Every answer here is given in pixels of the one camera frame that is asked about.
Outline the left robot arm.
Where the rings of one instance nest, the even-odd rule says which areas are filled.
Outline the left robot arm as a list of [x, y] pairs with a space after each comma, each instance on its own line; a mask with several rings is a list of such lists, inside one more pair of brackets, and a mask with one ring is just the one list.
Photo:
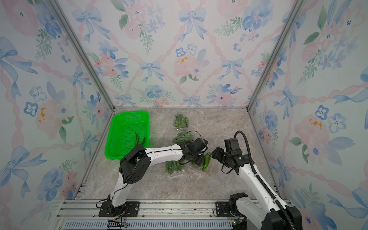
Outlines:
[[134, 147], [121, 161], [119, 177], [113, 192], [108, 197], [111, 208], [125, 205], [132, 185], [141, 180], [149, 167], [169, 161], [188, 161], [198, 166], [205, 162], [207, 140], [200, 138], [190, 143], [179, 143], [168, 147]]

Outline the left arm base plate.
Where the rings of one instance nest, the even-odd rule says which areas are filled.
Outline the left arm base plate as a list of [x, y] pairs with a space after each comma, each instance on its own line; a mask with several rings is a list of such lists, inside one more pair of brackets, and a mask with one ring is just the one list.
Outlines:
[[137, 217], [140, 208], [140, 202], [127, 201], [124, 205], [113, 208], [107, 201], [104, 201], [99, 208], [99, 217]]

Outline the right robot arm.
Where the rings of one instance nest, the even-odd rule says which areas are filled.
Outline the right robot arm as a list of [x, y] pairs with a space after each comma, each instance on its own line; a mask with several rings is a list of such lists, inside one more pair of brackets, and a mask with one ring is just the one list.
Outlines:
[[297, 207], [288, 205], [264, 180], [250, 152], [241, 149], [226, 152], [217, 147], [212, 158], [233, 169], [255, 195], [258, 204], [250, 198], [234, 194], [235, 210], [247, 217], [260, 230], [302, 230], [302, 215]]

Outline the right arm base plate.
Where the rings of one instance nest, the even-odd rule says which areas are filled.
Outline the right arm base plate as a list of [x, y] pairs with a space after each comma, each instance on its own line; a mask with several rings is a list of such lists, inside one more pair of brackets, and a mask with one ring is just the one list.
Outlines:
[[215, 202], [214, 215], [220, 217], [233, 217], [230, 212], [230, 205], [228, 201], [217, 201]]

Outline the green plastic basket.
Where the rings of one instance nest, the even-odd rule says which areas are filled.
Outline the green plastic basket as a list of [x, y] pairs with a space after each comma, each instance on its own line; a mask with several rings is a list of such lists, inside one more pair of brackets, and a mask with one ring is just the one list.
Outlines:
[[140, 142], [146, 138], [144, 147], [150, 145], [150, 115], [147, 111], [130, 111], [116, 114], [111, 121], [105, 157], [109, 160], [121, 160], [135, 147], [135, 132]]

